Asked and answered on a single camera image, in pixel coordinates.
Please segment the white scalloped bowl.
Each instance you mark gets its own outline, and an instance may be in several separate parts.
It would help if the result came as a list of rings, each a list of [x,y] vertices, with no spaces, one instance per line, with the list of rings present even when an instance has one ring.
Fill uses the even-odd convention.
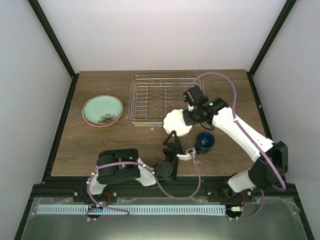
[[[169,135],[172,131],[176,132],[178,137],[183,137],[187,135],[191,129],[192,125],[187,126],[183,118],[183,109],[173,109],[163,119],[163,128],[165,132]]]

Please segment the metal wire dish rack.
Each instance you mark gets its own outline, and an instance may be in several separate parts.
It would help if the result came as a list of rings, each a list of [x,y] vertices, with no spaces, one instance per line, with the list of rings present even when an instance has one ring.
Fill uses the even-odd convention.
[[[161,127],[167,113],[186,109],[186,92],[197,74],[136,74],[131,80],[127,118],[135,127]]]

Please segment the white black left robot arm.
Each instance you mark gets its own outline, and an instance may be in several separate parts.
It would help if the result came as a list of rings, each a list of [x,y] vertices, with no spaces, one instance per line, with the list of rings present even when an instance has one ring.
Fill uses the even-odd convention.
[[[124,183],[127,181],[138,181],[144,187],[151,187],[157,184],[171,184],[176,181],[179,158],[178,154],[183,153],[183,148],[175,130],[164,140],[165,148],[162,152],[165,160],[154,166],[148,166],[139,157],[135,148],[106,150],[98,154],[92,180],[84,191],[89,201],[97,202],[107,185]]]

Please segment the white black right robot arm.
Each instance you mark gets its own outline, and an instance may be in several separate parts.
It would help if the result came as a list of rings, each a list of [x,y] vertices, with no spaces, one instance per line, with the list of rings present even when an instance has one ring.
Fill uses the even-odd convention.
[[[284,174],[288,171],[288,147],[279,141],[263,136],[235,113],[220,97],[209,99],[198,86],[183,93],[189,109],[182,112],[184,123],[188,126],[210,124],[233,139],[250,157],[253,165],[250,169],[232,175],[222,188],[223,198],[229,202],[236,200],[240,192],[258,188],[267,190],[280,183],[278,190],[286,189]]]

